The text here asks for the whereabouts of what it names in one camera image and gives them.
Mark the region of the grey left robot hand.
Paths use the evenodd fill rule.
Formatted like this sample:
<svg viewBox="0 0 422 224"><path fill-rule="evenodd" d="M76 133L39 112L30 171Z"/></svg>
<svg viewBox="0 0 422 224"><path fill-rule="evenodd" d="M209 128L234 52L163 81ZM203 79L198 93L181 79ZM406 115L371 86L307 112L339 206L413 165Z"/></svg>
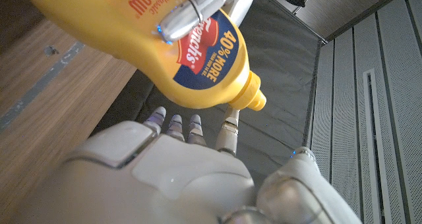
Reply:
<svg viewBox="0 0 422 224"><path fill-rule="evenodd" d="M172 43L186 36L218 10L223 10L239 26L252 2L253 0L184 0L161 20L157 30L163 41Z"/></svg>

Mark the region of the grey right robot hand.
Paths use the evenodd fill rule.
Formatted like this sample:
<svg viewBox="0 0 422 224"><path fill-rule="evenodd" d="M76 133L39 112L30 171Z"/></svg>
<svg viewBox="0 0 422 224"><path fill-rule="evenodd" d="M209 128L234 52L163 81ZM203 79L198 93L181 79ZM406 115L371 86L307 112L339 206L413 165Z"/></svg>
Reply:
<svg viewBox="0 0 422 224"><path fill-rule="evenodd" d="M256 188L236 158L239 112L228 108L216 147L193 115L189 135L166 110L124 121L75 149L20 205L13 223L358 223L301 147Z"/></svg>

